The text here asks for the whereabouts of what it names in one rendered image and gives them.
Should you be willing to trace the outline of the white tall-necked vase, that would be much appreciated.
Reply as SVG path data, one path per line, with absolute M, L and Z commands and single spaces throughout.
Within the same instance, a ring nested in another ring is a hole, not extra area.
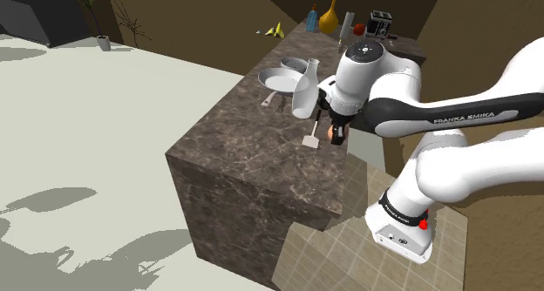
M 296 84 L 292 98 L 292 114 L 301 119 L 309 118 L 318 97 L 317 68 L 319 60 L 311 58 L 303 76 Z

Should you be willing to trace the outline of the white frying pan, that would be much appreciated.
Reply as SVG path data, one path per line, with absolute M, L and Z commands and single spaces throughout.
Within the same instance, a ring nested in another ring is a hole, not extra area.
M 277 94 L 292 94 L 302 73 L 288 68 L 268 68 L 261 71 L 258 81 L 272 92 L 261 103 L 261 106 L 269 106 L 273 97 Z

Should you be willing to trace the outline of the white bowl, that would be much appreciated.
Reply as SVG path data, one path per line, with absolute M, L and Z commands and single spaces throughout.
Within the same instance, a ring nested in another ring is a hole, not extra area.
M 303 74 L 307 70 L 308 62 L 300 58 L 285 57 L 281 59 L 280 66 Z

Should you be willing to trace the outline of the yellow long-necked vase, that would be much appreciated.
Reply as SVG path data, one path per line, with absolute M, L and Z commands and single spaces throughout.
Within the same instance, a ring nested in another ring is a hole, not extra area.
M 334 32 L 338 26 L 338 17 L 335 11 L 337 0 L 332 0 L 330 8 L 319 18 L 319 30 L 324 34 Z

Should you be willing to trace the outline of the black and white toaster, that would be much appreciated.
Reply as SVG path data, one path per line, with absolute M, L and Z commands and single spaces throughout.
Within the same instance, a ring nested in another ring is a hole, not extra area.
M 373 10 L 365 27 L 365 35 L 377 38 L 386 38 L 392 24 L 389 12 Z

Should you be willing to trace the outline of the blue bottle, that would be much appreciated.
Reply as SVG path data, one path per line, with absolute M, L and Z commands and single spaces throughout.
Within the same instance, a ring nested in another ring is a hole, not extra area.
M 305 30 L 307 32 L 314 32 L 316 28 L 316 20 L 317 20 L 317 11 L 316 11 L 316 4 L 314 3 L 311 11 L 309 12 L 307 18 L 306 18 L 306 27 Z

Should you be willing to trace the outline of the yellow toy figure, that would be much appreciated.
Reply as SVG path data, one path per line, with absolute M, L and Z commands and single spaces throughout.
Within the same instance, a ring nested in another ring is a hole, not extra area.
M 263 35 L 266 37 L 279 37 L 285 38 L 285 34 L 282 30 L 282 23 L 278 22 L 276 26 L 269 28 L 266 32 L 258 30 L 256 35 Z

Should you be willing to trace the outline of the tan tiled robot stand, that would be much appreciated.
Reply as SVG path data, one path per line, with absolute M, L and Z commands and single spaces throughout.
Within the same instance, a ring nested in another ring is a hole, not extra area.
M 432 255 L 419 265 L 375 243 L 364 221 L 394 178 L 352 154 L 346 173 L 339 219 L 323 232 L 290 226 L 272 277 L 280 291 L 463 291 L 467 217 L 434 205 Z

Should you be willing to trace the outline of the green plant in white pot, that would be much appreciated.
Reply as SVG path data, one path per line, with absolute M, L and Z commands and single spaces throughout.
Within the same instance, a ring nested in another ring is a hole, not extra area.
M 110 51 L 111 50 L 111 42 L 110 42 L 110 39 L 108 36 L 106 36 L 103 32 L 102 32 L 102 29 L 100 27 L 100 24 L 99 24 L 99 21 L 97 19 L 97 16 L 95 14 L 95 10 L 93 8 L 94 4 L 95 4 L 95 1 L 96 0 L 76 0 L 78 1 L 81 5 L 83 5 L 84 7 L 86 7 L 92 14 L 92 19 L 94 21 L 94 23 L 96 24 L 96 27 L 97 27 L 97 31 L 98 31 L 98 35 L 96 36 L 96 39 L 97 39 L 97 42 L 98 42 L 98 45 L 99 45 L 99 48 L 102 50 L 102 51 Z

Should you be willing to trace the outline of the dark grey cabinet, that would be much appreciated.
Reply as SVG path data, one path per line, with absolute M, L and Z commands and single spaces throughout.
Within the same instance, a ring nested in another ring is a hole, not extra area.
M 0 33 L 49 48 L 90 36 L 75 0 L 0 0 Z

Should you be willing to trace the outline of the black-handled white spatula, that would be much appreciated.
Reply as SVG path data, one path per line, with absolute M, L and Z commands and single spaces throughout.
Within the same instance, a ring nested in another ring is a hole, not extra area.
M 303 141 L 302 141 L 303 146 L 307 146 L 307 147 L 314 148 L 314 149 L 318 148 L 319 139 L 316 137 L 316 129 L 318 127 L 321 114 L 322 114 L 322 111 L 318 110 L 317 113 L 316 113 L 315 122 L 314 122 L 311 134 L 310 135 L 305 135 L 303 137 Z

